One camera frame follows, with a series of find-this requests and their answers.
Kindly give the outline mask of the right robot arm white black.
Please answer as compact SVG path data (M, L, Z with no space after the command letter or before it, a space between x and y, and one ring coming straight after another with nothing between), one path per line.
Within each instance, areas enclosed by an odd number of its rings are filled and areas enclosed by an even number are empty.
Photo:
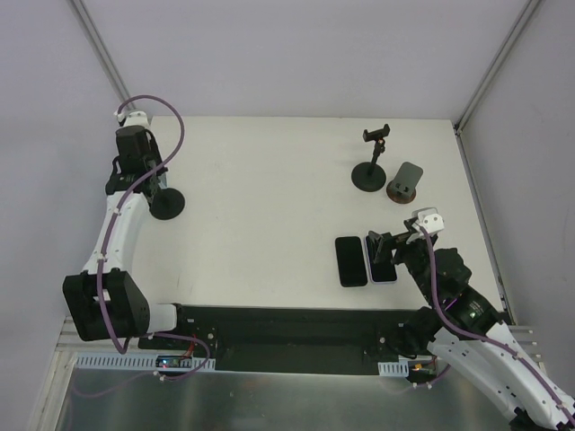
M457 249L438 249L437 236L371 232L372 263L403 265L426 300L385 339L400 356L428 352L490 399L513 430L572 430L574 399L520 346L495 307L470 286Z

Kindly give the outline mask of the black round phone stand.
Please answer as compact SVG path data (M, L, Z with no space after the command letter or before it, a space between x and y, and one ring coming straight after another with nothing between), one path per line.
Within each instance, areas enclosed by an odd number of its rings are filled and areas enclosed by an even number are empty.
M167 221L177 217L185 208L185 197L173 188L159 189L152 200L150 214L158 220Z

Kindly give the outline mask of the black phone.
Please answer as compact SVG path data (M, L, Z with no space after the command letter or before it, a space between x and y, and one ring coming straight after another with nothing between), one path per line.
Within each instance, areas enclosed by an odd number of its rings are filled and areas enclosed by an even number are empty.
M361 240L357 236L335 239L338 273L343 287L362 287L367 284L367 272Z

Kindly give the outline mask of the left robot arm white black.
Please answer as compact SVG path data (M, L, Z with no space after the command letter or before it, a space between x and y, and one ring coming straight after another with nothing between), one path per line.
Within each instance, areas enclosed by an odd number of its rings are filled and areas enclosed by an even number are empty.
M106 214L90 259L65 277L63 295L83 341L140 338L158 332L171 349L184 347L189 326L173 303L148 301L131 275L136 242L146 216L167 221L185 207L179 190L166 185L166 168L147 126L116 131L118 154L105 187Z

